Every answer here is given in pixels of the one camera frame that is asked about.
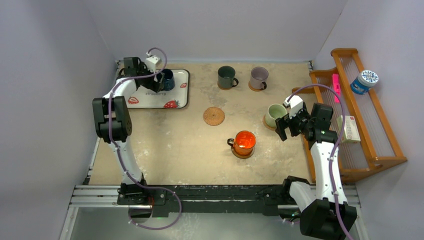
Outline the pale green mug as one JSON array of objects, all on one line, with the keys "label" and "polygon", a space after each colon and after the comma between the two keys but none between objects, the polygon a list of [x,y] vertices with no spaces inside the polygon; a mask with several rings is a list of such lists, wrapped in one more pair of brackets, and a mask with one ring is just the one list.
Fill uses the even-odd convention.
[{"label": "pale green mug", "polygon": [[268,107],[264,115],[264,123],[267,127],[275,129],[277,127],[276,120],[287,114],[286,108],[281,104],[272,104]]}]

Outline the navy blue mug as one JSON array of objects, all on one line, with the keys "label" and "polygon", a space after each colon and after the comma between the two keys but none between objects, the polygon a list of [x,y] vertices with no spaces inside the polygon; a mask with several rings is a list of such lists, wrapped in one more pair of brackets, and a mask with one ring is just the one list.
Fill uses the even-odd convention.
[{"label": "navy blue mug", "polygon": [[171,69],[165,68],[156,75],[156,79],[162,84],[162,91],[171,91],[175,87],[174,73]]}]

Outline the orange mug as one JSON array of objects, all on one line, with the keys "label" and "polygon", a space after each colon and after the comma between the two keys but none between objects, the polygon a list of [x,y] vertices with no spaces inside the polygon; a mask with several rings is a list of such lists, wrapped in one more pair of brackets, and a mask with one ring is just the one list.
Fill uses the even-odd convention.
[{"label": "orange mug", "polygon": [[240,155],[248,155],[256,146],[255,135],[247,130],[240,131],[234,138],[228,138],[226,143]]}]

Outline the light wooden coaster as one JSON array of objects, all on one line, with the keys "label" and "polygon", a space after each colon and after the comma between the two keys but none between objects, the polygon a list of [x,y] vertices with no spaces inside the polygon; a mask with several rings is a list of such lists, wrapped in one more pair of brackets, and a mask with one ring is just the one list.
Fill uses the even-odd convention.
[{"label": "light wooden coaster", "polygon": [[218,86],[218,88],[220,88],[221,90],[225,90],[225,91],[231,90],[233,87],[236,87],[236,86],[230,86],[230,87],[228,87],[228,88],[225,88],[225,87],[222,87],[219,83],[217,83],[217,86]]},{"label": "light wooden coaster", "polygon": [[264,91],[264,90],[267,89],[267,84],[266,84],[266,82],[264,82],[263,88],[257,89],[257,88],[252,87],[251,83],[249,82],[248,87],[254,92],[261,92],[261,91]]}]

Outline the dark brown wooden coaster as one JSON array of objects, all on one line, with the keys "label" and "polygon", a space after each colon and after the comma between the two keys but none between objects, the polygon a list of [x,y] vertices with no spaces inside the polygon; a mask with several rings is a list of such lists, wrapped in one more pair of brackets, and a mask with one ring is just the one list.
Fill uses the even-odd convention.
[{"label": "dark brown wooden coaster", "polygon": [[239,158],[239,159],[248,159],[248,158],[250,158],[250,157],[252,157],[253,155],[254,155],[254,153],[255,153],[255,149],[253,149],[249,154],[247,154],[247,155],[241,155],[241,154],[238,154],[236,151],[235,151],[235,149],[234,148],[231,148],[231,152],[233,153],[233,155],[234,156],[236,156],[237,158]]}]

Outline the purple mug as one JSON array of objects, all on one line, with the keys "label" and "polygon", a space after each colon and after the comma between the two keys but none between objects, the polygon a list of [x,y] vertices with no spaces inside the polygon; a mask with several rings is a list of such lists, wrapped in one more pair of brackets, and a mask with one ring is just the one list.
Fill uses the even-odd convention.
[{"label": "purple mug", "polygon": [[262,89],[264,87],[264,82],[267,84],[268,77],[268,70],[264,67],[257,66],[251,70],[249,82],[253,88]]}]

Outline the dark green mug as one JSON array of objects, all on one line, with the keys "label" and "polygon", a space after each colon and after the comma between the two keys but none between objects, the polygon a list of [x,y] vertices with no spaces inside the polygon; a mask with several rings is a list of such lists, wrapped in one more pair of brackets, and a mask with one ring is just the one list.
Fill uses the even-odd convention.
[{"label": "dark green mug", "polygon": [[236,70],[228,65],[221,66],[218,71],[218,80],[219,83],[224,88],[229,88],[230,86],[238,86],[239,80],[236,78]]}]

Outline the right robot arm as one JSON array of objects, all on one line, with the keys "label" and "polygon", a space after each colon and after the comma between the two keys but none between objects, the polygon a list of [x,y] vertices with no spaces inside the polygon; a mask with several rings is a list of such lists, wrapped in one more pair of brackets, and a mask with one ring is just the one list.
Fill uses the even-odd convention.
[{"label": "right robot arm", "polygon": [[282,141],[287,139],[286,129],[293,137],[303,135],[313,158],[315,192],[309,183],[298,177],[286,178],[288,185],[280,196],[288,204],[296,203],[300,210],[300,232],[321,240],[344,240],[357,219],[357,209],[348,204],[337,165],[338,134],[330,129],[333,108],[314,103],[308,112],[306,104],[284,103],[289,109],[277,118],[276,133]]}]

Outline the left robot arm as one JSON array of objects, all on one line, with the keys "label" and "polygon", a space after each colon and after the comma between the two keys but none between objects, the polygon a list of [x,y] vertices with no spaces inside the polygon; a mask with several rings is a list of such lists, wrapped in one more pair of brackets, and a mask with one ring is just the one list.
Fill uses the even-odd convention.
[{"label": "left robot arm", "polygon": [[163,89],[156,78],[156,68],[161,60],[149,56],[145,61],[139,57],[125,57],[123,68],[118,72],[115,85],[103,97],[92,101],[94,125],[97,136],[112,149],[120,166],[122,181],[118,189],[119,205],[153,205],[156,187],[147,186],[143,172],[137,165],[131,145],[133,130],[128,110],[129,98],[144,87],[155,93]]}]

